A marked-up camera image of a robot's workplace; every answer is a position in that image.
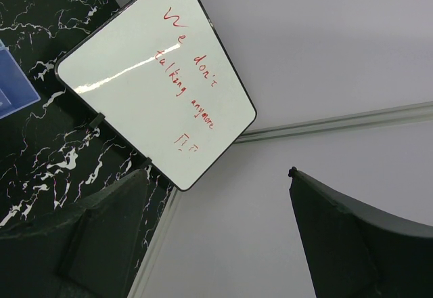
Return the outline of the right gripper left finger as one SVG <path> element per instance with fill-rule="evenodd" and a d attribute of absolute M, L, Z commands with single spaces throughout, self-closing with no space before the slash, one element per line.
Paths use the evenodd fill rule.
<path fill-rule="evenodd" d="M 126 297 L 148 181 L 134 171 L 1 231 L 2 297 Z"/>

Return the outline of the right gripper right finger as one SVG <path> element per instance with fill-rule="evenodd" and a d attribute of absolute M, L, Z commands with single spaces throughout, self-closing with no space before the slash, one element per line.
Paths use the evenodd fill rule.
<path fill-rule="evenodd" d="M 288 175 L 317 297 L 432 296 L 432 226 L 372 207 L 295 167 Z"/>

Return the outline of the four-compartment colourful organizer tray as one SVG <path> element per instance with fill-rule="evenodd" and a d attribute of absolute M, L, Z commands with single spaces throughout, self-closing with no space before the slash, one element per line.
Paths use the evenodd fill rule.
<path fill-rule="evenodd" d="M 40 100 L 19 64 L 1 42 L 0 55 L 1 119 Z"/>

